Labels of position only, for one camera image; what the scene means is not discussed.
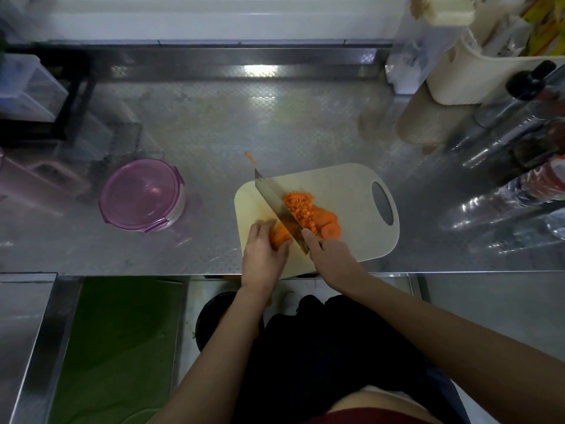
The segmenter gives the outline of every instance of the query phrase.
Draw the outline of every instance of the cutting board handle hole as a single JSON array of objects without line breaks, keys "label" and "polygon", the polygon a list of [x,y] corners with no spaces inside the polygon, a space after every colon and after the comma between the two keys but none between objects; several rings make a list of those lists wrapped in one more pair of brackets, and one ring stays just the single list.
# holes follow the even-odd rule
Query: cutting board handle hole
[{"label": "cutting board handle hole", "polygon": [[392,214],[392,207],[390,202],[386,197],[385,191],[379,183],[374,181],[371,184],[371,190],[373,192],[373,200],[377,206],[378,212],[388,226],[392,226],[394,223],[394,217]]}]

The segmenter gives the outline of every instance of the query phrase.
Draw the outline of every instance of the left hand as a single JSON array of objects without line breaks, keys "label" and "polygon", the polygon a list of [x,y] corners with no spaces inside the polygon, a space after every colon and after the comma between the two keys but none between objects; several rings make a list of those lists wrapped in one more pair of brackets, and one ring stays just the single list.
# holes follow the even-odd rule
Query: left hand
[{"label": "left hand", "polygon": [[292,241],[284,242],[278,251],[271,248],[269,232],[274,224],[274,221],[268,221],[257,222],[251,226],[242,264],[242,289],[258,294],[265,302],[271,296],[275,283],[283,271],[292,243]]}]

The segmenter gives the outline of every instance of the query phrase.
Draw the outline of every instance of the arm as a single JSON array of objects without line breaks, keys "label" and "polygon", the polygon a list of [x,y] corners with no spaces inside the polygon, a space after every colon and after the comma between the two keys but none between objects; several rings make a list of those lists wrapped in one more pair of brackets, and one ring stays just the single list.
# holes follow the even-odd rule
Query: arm
[{"label": "arm", "polygon": [[563,420],[565,363],[370,276],[343,242],[304,235],[330,287],[388,321],[496,420]]},{"label": "arm", "polygon": [[259,320],[288,258],[269,244],[272,223],[251,226],[241,288],[202,353],[152,424],[227,423],[236,405]]}]

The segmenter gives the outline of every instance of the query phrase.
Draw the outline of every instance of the red clothing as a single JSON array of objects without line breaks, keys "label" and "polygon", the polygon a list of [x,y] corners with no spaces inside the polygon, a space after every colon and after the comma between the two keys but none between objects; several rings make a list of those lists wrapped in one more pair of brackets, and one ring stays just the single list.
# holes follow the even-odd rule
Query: red clothing
[{"label": "red clothing", "polygon": [[354,408],[330,412],[304,424],[428,424],[402,412],[379,408]]}]

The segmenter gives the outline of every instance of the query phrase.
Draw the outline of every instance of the hand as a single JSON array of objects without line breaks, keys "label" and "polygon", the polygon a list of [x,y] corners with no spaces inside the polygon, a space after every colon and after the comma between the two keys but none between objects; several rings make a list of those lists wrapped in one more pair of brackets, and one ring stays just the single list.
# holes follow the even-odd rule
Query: hand
[{"label": "hand", "polygon": [[274,251],[269,243],[269,232],[275,224],[257,222],[249,229],[249,238],[245,245],[241,287],[258,293],[265,302],[271,296],[275,283],[279,279],[288,259],[288,250],[292,241],[284,242]]},{"label": "hand", "polygon": [[329,238],[318,241],[309,229],[302,231],[310,249],[310,259],[324,281],[342,294],[351,292],[358,282],[367,277],[367,271],[351,255],[348,246]]}]

